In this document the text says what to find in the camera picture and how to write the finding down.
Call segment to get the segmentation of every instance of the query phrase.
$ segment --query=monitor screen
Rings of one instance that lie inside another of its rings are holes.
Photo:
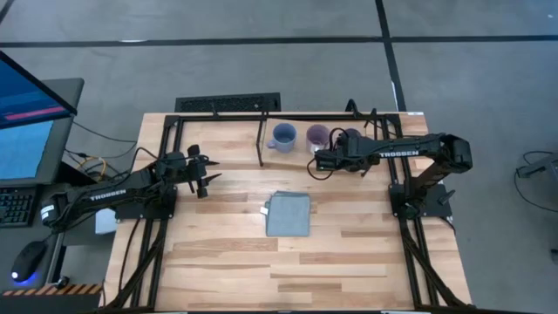
[[[0,129],[75,113],[75,108],[0,51]]]

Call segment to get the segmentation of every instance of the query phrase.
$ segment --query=gray towel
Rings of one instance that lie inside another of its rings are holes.
[[[277,191],[265,203],[268,236],[309,236],[310,197],[305,193]]]

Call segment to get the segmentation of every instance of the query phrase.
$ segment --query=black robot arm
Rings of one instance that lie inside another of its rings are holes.
[[[43,224],[55,230],[66,229],[80,216],[111,208],[117,219],[165,219],[174,215],[176,184],[187,182],[199,198],[208,195],[207,185],[219,174],[206,177],[206,166],[216,165],[197,146],[182,153],[167,154],[118,181],[84,187],[66,187],[42,204]]]
[[[410,219],[422,213],[429,188],[449,174],[461,174],[473,167],[469,142],[451,134],[427,134],[394,140],[347,135],[341,133],[332,149],[315,153],[318,171],[363,170],[364,176],[383,158],[425,156],[434,161],[421,175],[405,181],[402,202]]]

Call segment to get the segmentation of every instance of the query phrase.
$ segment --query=yellow cable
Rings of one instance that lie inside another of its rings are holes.
[[[89,162],[91,160],[99,160],[103,163],[103,170],[101,170],[101,174],[100,174],[99,178],[97,179],[97,181],[103,180],[103,176],[105,175],[105,171],[106,171],[106,160],[104,160],[100,157],[89,156],[89,157],[85,158],[83,161],[81,161],[78,164],[78,167],[76,169],[79,170],[81,167],[83,167],[87,162]]]

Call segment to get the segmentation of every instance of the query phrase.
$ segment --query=black and orange stripe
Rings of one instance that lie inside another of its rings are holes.
[[[2,293],[2,297],[95,295],[100,293],[101,289],[101,284],[97,283],[68,284],[60,290],[54,285],[45,285],[40,289],[6,290]]]

